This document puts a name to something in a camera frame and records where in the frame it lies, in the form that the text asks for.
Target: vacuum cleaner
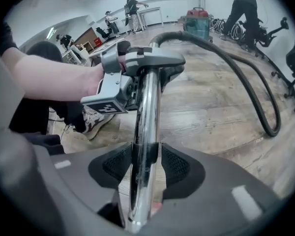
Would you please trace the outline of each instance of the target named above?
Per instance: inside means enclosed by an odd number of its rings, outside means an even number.
[[[81,102],[101,114],[137,110],[132,143],[50,156],[45,148],[31,146],[21,135],[0,131],[0,187],[41,232],[62,236],[127,236],[129,232],[139,236],[253,235],[280,209],[276,194],[239,165],[160,142],[161,89],[185,64],[180,53],[160,46],[176,39],[221,57],[243,83],[265,132],[270,137],[278,134],[277,104],[251,62],[188,32],[167,32],[156,36],[149,46],[129,43],[126,73],[122,74],[113,46],[101,56],[105,74],[99,94]],[[274,128],[234,60],[251,66],[263,81],[276,115]],[[151,217],[159,155],[167,188],[162,208]],[[118,185],[130,166],[130,207],[124,217]]]

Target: ceiling light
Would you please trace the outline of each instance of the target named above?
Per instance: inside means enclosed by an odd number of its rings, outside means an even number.
[[[49,33],[47,35],[47,39],[49,39],[51,37],[51,33],[53,32],[54,28],[52,27],[50,30],[49,30]]]

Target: vacuum hose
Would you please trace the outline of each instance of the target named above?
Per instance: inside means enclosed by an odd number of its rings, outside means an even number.
[[[159,46],[164,43],[165,41],[168,40],[173,40],[173,39],[178,39],[181,41],[189,41],[191,43],[194,43],[197,46],[200,46],[208,51],[214,52],[216,53],[218,56],[220,56],[230,67],[231,69],[236,73],[236,75],[238,76],[238,78],[240,79],[240,81],[242,82],[243,86],[245,87],[251,101],[252,104],[254,105],[257,115],[259,117],[259,120],[261,122],[262,127],[264,128],[265,132],[270,136],[270,137],[275,137],[281,128],[281,116],[280,116],[280,111],[279,108],[277,106],[277,103],[274,99],[274,96],[271,92],[271,89],[268,85],[268,83],[266,82],[266,79],[264,78],[264,76],[262,75],[262,73],[260,72],[260,70],[250,61],[243,59],[237,55],[234,54],[230,54],[227,53],[225,51],[223,51],[222,49],[220,49],[219,47],[217,47],[216,45],[203,40],[197,36],[194,36],[188,32],[181,32],[181,31],[177,31],[177,32],[166,32],[166,33],[162,33],[158,36],[156,36],[151,43],[156,43]],[[270,96],[270,101],[273,105],[274,108],[274,112],[275,112],[275,117],[276,117],[276,125],[275,128],[272,129],[266,119],[266,115],[265,112],[261,106],[261,103],[259,101],[259,99],[257,98],[257,95],[255,93],[255,91],[253,90],[252,86],[250,85],[247,77],[243,74],[242,70],[240,69],[240,67],[234,62],[234,60],[242,62],[244,64],[247,64],[249,66],[251,66],[256,73],[258,74],[258,76],[260,77],[261,81],[263,82],[269,96]]]

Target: metal pole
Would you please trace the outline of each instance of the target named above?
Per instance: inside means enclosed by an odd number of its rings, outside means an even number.
[[[132,233],[137,233],[150,218],[158,155],[160,95],[159,68],[147,68],[139,85],[139,107],[132,148],[128,215],[128,226]]]

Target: wooden floor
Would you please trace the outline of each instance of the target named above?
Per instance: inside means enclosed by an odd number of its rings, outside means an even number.
[[[182,27],[154,26],[126,37],[126,40],[132,45],[148,45],[154,36],[177,30]],[[162,95],[161,140],[232,160],[273,188],[280,197],[285,197],[295,187],[295,100],[283,97],[287,87],[282,80],[271,77],[274,69],[267,61],[243,51],[235,43],[220,40],[215,33],[211,35],[214,44],[253,61],[261,70],[281,112],[281,131],[275,138],[265,134],[246,90],[220,57],[190,43],[164,43],[162,48],[181,52],[187,63],[185,71],[167,85]],[[261,80],[252,68],[238,64],[274,126],[274,110]],[[62,144],[66,153],[73,153],[132,142],[135,119],[136,113],[116,116],[91,142],[69,129],[63,134]],[[63,129],[64,125],[57,122],[55,133],[61,135]],[[129,176],[128,171],[119,186],[125,200],[129,192]],[[165,174],[158,161],[155,201],[161,200],[165,188]]]

